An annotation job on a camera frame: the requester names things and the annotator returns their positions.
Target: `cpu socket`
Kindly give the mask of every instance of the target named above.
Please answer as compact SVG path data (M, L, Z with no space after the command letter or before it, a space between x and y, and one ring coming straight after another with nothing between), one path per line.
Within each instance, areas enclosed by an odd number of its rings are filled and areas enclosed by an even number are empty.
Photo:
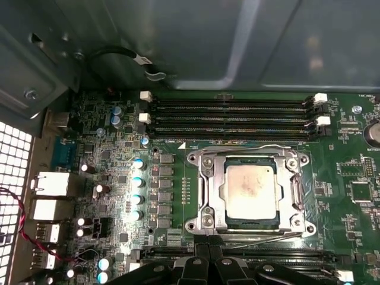
M189 233L250 242L316 232L302 202L307 155L273 144L206 147L187 159L198 168L198 215L186 221Z

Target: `motherboard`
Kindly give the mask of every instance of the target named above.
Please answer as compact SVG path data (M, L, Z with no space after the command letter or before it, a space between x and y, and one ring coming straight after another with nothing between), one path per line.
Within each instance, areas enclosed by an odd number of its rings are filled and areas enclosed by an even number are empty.
M84 186L63 284L173 265L196 235L252 267L378 284L379 96L84 91L69 117L50 170Z

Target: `cable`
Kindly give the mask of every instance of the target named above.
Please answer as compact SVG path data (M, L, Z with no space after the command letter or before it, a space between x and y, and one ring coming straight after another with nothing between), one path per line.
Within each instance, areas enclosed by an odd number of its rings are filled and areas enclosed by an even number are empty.
M93 251L93 252L95 252L95 253L97 254L97 257L100 259L100 254L99 254L95 249L93 249L93 248L88 248L88 249L86 249L86 250L80 252L79 254L77 254L77 257L80 256L80 255L82 255L82 254L84 254L85 252L88 252L88 251Z
M133 59L138 65L145 69L145 76L150 81L160 81L166 78L166 74L160 72L158 68L149 59L138 55L132 50L122 46L105 46L101 49L95 50L94 52L88 55L86 59L86 69L87 72L91 75L91 77L94 78L95 81L104 85L110 93L113 93L113 88L109 87L104 81L104 79L92 68L92 63L95 59L99 58L102 55L107 55L110 53L125 55Z
M75 258L64 258L64 257L61 257L59 254L57 254L56 252L54 252L51 249L47 248L45 245L43 245L38 240L32 239L24 231L24 225L25 225L25 221L26 221L26 212L25 212L25 205L22 202L22 200L20 200L19 197L17 197L17 195L15 193L11 192L7 188L0 187L0 192L7 193L7 194L11 195L12 198L14 198L17 201L17 203L18 203L18 207L21 210L21 217L20 217L20 221L18 222L18 233L23 237L23 239L25 239L26 241L28 241L31 244L35 245L36 247L38 247L42 251L45 251L48 254L55 256L55 258L58 259L58 260L67 261L67 262L75 261Z
M248 243L239 243L237 245L230 245L230 246L224 247L224 249L245 248L247 246L261 245L263 243L279 242L281 240L298 238L299 236L302 236L302 233L288 233L283 236L271 237L269 239L256 240L256 241L248 242Z

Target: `perforated metal panel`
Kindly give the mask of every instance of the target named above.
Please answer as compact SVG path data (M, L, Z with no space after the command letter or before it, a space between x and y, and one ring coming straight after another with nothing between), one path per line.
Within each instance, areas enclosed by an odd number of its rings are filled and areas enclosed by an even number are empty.
M0 186L24 195L32 137L0 122ZM8 284L20 211L10 195L0 192L0 284Z

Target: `green circuit board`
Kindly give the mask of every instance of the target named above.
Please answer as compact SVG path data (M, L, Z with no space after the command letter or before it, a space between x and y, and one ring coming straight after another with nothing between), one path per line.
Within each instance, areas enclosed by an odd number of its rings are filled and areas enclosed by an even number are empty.
M302 100L310 94L292 93L239 93L201 91L160 91L154 92L159 98L209 98L232 96L234 99ZM83 162L97 168L95 175L88 176L85 197L79 198L77 217L112 218L111 235L105 239L73 239L69 252L92 245L101 257L124 254L124 259L116 261L113 277L128 272L128 255L132 249L142 246L183 246L193 247L193 237L183 223L197 214L198 171L186 162L186 155L193 150L211 145L257 146L272 141L226 141L226 140L151 140L144 148L141 134L136 131L138 117L138 93L125 92L115 100L105 100L104 94L84 92L78 96L73 106L77 117L75 127L79 136L60 140L61 145L75 144L73 163L59 164L59 158L52 163L53 170L71 168L78 172ZM124 110L123 126L119 129L110 124L111 110L120 106ZM362 112L354 114L353 106L361 106ZM285 248L326 249L350 258L339 265L340 269L354 272L355 284L378 284L380 280L380 148L371 147L363 137L363 130L374 118L380 116L380 104L370 94L328 94L328 110L331 117L332 134L314 142L277 141L276 144L292 146L307 154L311 163L303 169L302 180L305 187L305 210L309 221L317 226L317 233L296 242L274 244ZM96 130L104 128L100 137ZM161 164L160 157L170 154L173 161ZM135 159L146 163L147 170L135 170ZM152 170L169 166L173 170L170 177L173 186L168 201L172 210L158 217L151 214L151 183L157 180ZM131 185L133 177L141 177L146 186L135 189ZM111 191L98 199L92 195L94 183L103 182L111 186ZM138 206L130 203L130 197L140 194L145 202ZM140 210L144 217L131 223L131 211ZM168 219L169 229L150 227L150 221ZM121 233L127 239L121 240ZM93 284L96 281L96 261L89 273L79 275L70 284Z

